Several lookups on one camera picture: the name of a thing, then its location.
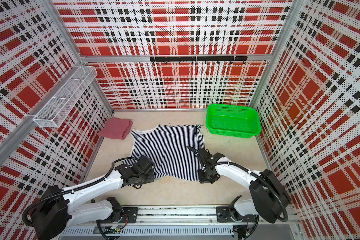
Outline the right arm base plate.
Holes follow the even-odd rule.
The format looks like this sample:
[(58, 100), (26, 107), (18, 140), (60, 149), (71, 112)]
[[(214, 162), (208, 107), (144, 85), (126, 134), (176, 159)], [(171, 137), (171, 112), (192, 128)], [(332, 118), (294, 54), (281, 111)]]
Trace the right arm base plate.
[(241, 215), (234, 207), (216, 207), (218, 223), (255, 223), (256, 215)]

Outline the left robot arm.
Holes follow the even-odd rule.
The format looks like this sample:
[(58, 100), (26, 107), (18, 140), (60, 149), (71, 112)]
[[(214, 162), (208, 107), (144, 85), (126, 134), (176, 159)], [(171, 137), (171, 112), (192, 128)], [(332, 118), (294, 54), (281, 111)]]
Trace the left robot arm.
[(129, 216), (116, 198), (100, 202), (95, 202), (95, 198), (123, 187), (139, 189), (154, 182), (156, 166), (146, 156), (133, 158), (131, 165), (123, 161), (112, 162), (105, 175), (85, 183), (63, 189), (57, 185), (48, 187), (40, 200), (25, 208), (23, 223), (34, 228), (39, 240), (51, 240), (69, 227), (91, 221), (127, 222)]

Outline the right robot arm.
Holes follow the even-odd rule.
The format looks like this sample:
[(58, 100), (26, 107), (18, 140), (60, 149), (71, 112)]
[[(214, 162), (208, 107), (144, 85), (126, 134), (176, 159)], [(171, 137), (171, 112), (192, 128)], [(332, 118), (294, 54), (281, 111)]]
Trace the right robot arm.
[(187, 148), (195, 153), (201, 163), (202, 167), (197, 171), (200, 183), (213, 184), (221, 177), (226, 177), (249, 190), (251, 194), (250, 200), (237, 196), (227, 207), (218, 210), (219, 222), (227, 220), (240, 223), (246, 217), (261, 217), (271, 224), (288, 221), (287, 206), (291, 204), (291, 197), (272, 171), (247, 169), (221, 153), (212, 155), (206, 149), (196, 150), (190, 146)]

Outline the maroon tank top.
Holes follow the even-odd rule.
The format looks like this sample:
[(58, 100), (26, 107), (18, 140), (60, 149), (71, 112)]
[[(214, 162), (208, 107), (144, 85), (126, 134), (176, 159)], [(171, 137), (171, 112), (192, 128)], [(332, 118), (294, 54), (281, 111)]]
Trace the maroon tank top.
[(131, 132), (133, 121), (131, 119), (110, 118), (98, 136), (113, 139), (124, 140)]

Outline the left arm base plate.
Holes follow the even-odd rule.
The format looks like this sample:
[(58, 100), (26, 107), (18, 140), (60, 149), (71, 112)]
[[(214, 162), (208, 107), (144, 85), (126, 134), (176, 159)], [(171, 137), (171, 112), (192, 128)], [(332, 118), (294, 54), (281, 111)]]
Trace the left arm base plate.
[(126, 222), (135, 223), (138, 215), (138, 208), (123, 208), (122, 210), (114, 210), (111, 215), (104, 219), (99, 220), (100, 224), (125, 224)]

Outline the striped tank top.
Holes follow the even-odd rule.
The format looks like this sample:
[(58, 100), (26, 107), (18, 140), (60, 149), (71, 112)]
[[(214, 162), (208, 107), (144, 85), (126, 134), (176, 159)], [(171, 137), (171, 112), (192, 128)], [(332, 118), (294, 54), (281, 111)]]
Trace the striped tank top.
[(151, 130), (132, 130), (134, 145), (131, 157), (146, 156), (155, 164), (156, 179), (172, 176), (187, 181), (198, 181), (201, 163), (196, 151), (205, 147), (201, 125), (157, 125)]

